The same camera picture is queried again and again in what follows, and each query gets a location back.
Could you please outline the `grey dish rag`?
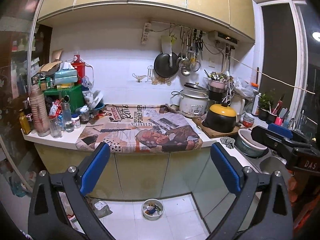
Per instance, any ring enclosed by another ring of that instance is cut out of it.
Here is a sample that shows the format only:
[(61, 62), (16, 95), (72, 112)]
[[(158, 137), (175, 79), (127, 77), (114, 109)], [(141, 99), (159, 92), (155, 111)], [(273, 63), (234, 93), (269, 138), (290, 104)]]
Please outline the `grey dish rag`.
[(220, 142), (221, 144), (225, 145), (227, 148), (233, 149), (235, 144), (235, 139), (231, 137), (221, 137)]

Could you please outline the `red kettle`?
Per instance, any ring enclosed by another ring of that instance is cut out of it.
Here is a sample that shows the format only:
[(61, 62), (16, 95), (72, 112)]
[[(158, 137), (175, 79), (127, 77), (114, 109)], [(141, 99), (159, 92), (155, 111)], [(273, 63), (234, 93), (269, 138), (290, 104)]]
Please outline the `red kettle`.
[(85, 76), (85, 63), (80, 59), (80, 54), (76, 52), (73, 56), (71, 65), (76, 69), (78, 74), (78, 84), (82, 83), (82, 78)]

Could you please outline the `steel sink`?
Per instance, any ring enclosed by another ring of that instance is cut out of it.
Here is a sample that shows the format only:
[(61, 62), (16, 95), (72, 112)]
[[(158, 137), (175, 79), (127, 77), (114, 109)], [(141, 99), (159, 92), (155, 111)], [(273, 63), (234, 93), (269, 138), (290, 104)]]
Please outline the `steel sink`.
[(244, 156), (260, 173), (271, 174), (280, 171), (283, 177), (291, 177), (291, 173), (285, 167), (286, 160), (268, 148), (259, 156)]

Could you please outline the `potted green plant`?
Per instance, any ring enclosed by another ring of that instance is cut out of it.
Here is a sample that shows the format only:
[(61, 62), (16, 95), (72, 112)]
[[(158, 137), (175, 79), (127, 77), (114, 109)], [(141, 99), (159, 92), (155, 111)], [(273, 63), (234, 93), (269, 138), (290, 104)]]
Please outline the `potted green plant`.
[(272, 105), (274, 102), (274, 92), (269, 91), (266, 93), (261, 93), (260, 98), (259, 98), (259, 113), (258, 113), (258, 118), (262, 121), (267, 121), (268, 116), (272, 112)]

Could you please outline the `white basin in sink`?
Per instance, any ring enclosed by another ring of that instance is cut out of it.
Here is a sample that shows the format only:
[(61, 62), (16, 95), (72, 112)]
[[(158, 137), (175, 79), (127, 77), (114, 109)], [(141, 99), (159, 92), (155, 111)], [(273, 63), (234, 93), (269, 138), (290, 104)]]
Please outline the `white basin in sink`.
[(236, 148), (244, 155), (258, 158), (267, 153), (267, 147), (254, 141), (251, 136), (251, 130), (241, 128), (238, 130), (238, 136), (235, 141)]

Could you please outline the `white plastic bag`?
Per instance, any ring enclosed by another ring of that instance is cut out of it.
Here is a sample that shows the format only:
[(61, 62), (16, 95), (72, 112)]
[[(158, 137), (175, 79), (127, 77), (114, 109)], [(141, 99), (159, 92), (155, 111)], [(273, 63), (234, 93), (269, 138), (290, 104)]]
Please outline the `white plastic bag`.
[(241, 78), (237, 78), (234, 81), (234, 91), (236, 94), (245, 99), (254, 98), (254, 92), (252, 86)]

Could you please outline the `black pot yellow lid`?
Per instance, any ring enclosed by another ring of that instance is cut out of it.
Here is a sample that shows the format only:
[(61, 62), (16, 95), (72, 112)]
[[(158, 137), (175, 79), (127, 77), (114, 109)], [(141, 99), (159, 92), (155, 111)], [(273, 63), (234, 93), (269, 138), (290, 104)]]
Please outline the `black pot yellow lid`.
[(225, 103), (210, 106), (202, 125), (220, 133), (231, 133), (236, 125), (236, 112)]

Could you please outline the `hanging metal ladle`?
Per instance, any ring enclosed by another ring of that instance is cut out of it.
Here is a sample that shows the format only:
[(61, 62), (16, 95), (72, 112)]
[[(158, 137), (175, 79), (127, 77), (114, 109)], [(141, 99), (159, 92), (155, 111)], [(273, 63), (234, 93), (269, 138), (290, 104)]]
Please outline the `hanging metal ladle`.
[(182, 43), (182, 52), (181, 52), (181, 60), (179, 62), (179, 67), (181, 69), (181, 74), (183, 76), (189, 76), (191, 73), (190, 70), (190, 60), (187, 57), (187, 53), (188, 53), (188, 35), (187, 33), (184, 31), (183, 32), (183, 43)]

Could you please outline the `stacked pink cups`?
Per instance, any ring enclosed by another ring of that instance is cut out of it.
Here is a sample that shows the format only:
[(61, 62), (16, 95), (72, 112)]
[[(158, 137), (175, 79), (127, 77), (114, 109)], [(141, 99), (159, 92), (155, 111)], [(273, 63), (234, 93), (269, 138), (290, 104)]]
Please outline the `stacked pink cups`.
[(44, 94), (39, 85), (32, 85), (30, 88), (29, 101), (33, 114), (34, 127), (39, 137), (50, 134), (50, 122), (46, 110)]

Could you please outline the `blue foil cup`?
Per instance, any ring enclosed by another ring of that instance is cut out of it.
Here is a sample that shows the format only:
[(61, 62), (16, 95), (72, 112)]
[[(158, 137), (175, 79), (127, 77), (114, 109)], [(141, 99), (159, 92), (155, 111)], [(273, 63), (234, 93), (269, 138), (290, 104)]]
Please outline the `blue foil cup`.
[(146, 213), (147, 213), (148, 215), (152, 215), (152, 214), (155, 213), (155, 212), (156, 212), (156, 208), (155, 208), (154, 206), (152, 206), (152, 205), (147, 206), (147, 208), (146, 208)]

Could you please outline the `white power strip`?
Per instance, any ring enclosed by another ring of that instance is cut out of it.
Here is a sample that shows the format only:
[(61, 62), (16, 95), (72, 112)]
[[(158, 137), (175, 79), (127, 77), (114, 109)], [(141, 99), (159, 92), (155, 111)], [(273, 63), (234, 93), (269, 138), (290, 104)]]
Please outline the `white power strip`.
[(141, 44), (146, 44), (149, 40), (149, 34), (152, 32), (152, 24), (150, 22), (145, 22), (142, 37), (141, 37)]

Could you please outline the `stacked small bowls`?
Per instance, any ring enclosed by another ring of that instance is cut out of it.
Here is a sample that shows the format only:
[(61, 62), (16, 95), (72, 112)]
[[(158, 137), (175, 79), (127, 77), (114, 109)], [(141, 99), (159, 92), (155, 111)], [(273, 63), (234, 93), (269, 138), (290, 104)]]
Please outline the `stacked small bowls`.
[(243, 115), (243, 121), (242, 124), (247, 127), (251, 128), (254, 124), (255, 118), (252, 114), (245, 112)]

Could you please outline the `upper yellow cabinets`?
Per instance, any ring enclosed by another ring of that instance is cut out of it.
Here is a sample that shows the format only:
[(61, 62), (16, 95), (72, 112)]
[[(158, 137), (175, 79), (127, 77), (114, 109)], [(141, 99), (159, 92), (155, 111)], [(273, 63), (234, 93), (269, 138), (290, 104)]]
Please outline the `upper yellow cabinets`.
[(219, 31), (255, 41), (252, 0), (43, 0), (39, 22), (53, 27), (90, 18), (140, 18)]

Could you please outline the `small white pill jar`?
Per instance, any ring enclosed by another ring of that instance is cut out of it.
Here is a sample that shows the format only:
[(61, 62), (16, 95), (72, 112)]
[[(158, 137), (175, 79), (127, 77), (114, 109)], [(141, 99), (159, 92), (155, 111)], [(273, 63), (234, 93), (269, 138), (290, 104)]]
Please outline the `small white pill jar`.
[(81, 127), (80, 117), (77, 114), (72, 114), (72, 122), (75, 129), (79, 129)]

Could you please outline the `hanging strainer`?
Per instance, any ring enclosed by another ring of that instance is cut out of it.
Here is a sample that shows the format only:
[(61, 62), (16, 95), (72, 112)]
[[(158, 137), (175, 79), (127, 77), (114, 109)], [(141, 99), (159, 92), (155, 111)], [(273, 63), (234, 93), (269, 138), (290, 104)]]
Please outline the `hanging strainer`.
[(198, 54), (199, 54), (197, 29), (194, 29), (194, 31), (193, 31), (192, 45), (191, 45), (190, 53), (191, 53), (190, 68), (193, 72), (197, 72), (201, 66), (200, 62), (197, 59)]

